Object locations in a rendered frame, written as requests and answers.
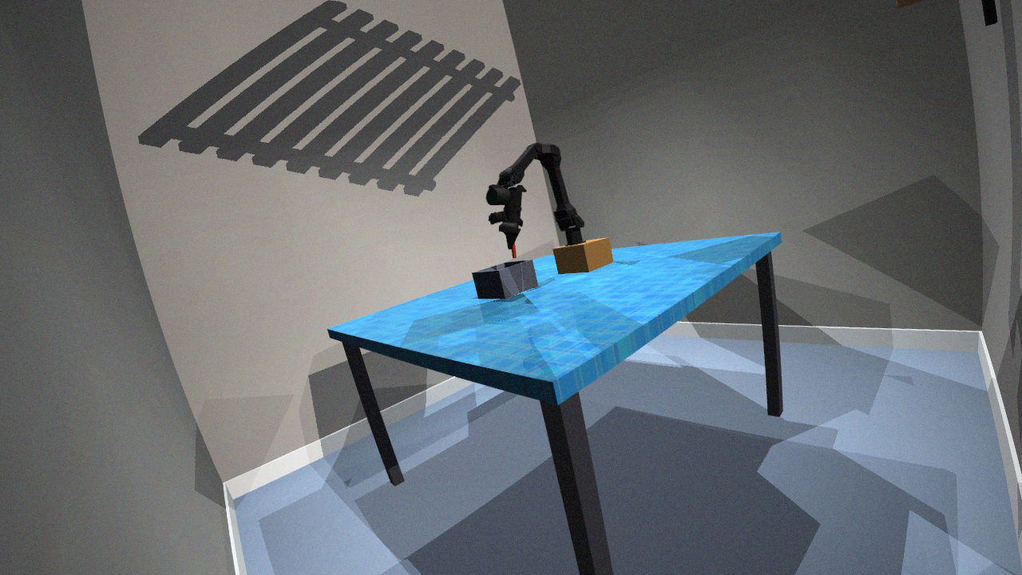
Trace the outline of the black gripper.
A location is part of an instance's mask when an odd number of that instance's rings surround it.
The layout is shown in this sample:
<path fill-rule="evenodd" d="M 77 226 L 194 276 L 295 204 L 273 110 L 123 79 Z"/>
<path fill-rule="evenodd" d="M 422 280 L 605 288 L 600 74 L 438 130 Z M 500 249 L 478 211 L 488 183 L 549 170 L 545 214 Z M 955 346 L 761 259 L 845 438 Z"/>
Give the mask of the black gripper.
<path fill-rule="evenodd" d="M 506 234 L 508 250 L 512 250 L 516 237 L 519 232 L 521 232 L 519 225 L 521 227 L 523 226 L 523 220 L 521 219 L 521 206 L 506 205 L 504 210 L 506 211 L 506 222 L 501 222 L 499 225 L 499 232 Z"/>

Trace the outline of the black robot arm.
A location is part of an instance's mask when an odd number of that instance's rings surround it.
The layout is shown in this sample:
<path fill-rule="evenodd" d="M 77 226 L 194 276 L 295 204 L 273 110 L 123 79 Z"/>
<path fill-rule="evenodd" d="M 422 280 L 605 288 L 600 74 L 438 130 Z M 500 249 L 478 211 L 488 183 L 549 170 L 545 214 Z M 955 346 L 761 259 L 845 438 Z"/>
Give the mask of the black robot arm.
<path fill-rule="evenodd" d="M 525 169 L 533 159 L 539 160 L 541 166 L 548 171 L 553 194 L 557 201 L 557 210 L 553 212 L 553 215 L 560 227 L 560 232 L 565 232 L 566 245 L 582 244 L 580 227 L 584 227 L 584 220 L 578 217 L 576 207 L 569 203 L 560 171 L 561 157 L 557 145 L 541 145 L 539 142 L 527 145 L 525 152 L 517 161 L 514 161 L 512 166 L 501 171 L 497 185 L 491 184 L 489 186 L 485 196 L 489 206 L 521 206 L 522 193 L 527 192 L 527 190 L 523 185 L 512 186 L 521 183 L 525 177 Z M 490 224 L 506 222 L 506 211 L 491 212 L 489 222 Z"/>

